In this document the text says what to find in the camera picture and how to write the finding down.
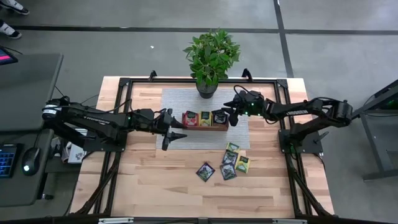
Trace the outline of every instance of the gray mat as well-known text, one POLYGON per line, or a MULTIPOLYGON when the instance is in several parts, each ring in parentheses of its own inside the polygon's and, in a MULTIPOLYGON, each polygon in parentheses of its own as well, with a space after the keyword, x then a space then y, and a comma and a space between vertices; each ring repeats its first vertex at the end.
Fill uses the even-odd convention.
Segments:
MULTIPOLYGON (((223 103, 234 98, 233 90, 217 90, 210 99, 203 99, 195 89, 164 89, 162 108, 172 108, 173 116, 181 121, 182 113, 194 111, 213 111, 221 109, 223 103)), ((242 149, 250 149, 248 117, 240 116, 238 125, 229 126, 228 131, 187 131, 172 128, 176 133, 187 134, 188 137, 176 140, 169 149, 225 149, 227 142, 233 142, 242 149)), ((157 136, 156 149, 162 148, 162 136, 157 136)))

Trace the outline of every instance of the screen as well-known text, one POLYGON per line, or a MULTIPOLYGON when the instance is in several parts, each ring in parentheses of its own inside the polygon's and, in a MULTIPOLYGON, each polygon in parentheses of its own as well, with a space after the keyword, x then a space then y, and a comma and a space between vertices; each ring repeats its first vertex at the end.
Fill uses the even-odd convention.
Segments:
POLYGON ((18 62, 18 60, 14 56, 12 56, 12 54, 0 48, 0 65, 5 65, 15 62, 18 62))

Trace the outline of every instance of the black plant pot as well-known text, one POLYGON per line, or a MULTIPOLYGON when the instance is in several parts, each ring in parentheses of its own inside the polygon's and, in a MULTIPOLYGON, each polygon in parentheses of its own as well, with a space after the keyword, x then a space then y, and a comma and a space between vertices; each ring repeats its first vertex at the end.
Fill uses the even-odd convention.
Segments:
POLYGON ((217 85, 207 85, 206 82, 201 82, 200 84, 197 83, 197 90, 199 94, 204 99, 210 99, 215 91, 217 90, 217 85))

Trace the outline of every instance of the green leaves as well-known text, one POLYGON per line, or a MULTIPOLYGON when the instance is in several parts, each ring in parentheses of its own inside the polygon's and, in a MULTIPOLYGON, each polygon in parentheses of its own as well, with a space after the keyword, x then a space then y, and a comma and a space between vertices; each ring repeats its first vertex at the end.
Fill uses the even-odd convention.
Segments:
POLYGON ((199 38, 192 37, 192 45, 183 51, 191 62, 191 77, 196 78, 198 84, 206 82, 206 85, 217 85, 218 80, 228 78, 226 71, 239 61, 240 56, 240 45, 233 42, 232 38, 221 29, 201 34, 199 38))

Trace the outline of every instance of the potted plant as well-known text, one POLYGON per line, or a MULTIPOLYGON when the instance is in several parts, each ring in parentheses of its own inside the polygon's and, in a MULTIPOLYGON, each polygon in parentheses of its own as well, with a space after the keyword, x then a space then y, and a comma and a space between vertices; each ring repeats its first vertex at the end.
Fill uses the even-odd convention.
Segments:
POLYGON ((197 79, 197 90, 205 99, 213 96, 218 80, 227 79, 226 72, 239 61, 240 46, 231 38, 225 30, 210 31, 199 38, 192 37, 192 46, 183 50, 191 62, 191 77, 197 79))

